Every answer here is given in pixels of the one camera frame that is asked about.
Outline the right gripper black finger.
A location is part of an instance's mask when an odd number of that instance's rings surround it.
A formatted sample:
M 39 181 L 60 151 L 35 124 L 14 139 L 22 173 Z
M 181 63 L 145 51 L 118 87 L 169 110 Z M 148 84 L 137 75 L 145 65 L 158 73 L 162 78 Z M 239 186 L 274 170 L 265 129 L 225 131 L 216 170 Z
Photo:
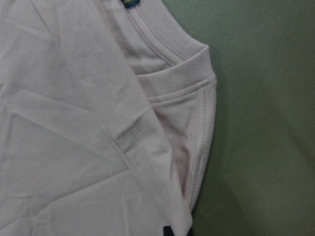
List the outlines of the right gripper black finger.
M 174 232 L 173 232 L 171 226 L 164 226 L 163 227 L 163 236 L 174 236 Z M 193 236 L 193 228 L 190 228 L 187 236 Z

